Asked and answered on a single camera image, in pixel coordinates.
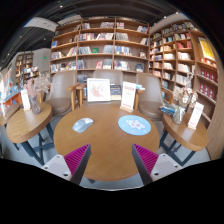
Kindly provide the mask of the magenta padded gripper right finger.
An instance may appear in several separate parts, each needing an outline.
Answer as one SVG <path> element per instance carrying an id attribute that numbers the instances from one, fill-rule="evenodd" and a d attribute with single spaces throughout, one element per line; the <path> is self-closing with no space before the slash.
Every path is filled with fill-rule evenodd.
<path id="1" fill-rule="evenodd" d="M 144 185 L 182 169 L 182 166 L 167 154 L 158 155 L 137 144 L 132 145 L 132 156 Z"/>

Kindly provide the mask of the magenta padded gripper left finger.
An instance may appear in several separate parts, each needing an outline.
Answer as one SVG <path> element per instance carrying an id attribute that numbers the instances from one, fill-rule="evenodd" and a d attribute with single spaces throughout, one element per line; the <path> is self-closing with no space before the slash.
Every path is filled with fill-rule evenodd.
<path id="1" fill-rule="evenodd" d="M 79 185 L 91 155 L 91 145 L 84 145 L 65 156 L 56 155 L 42 169 Z"/>

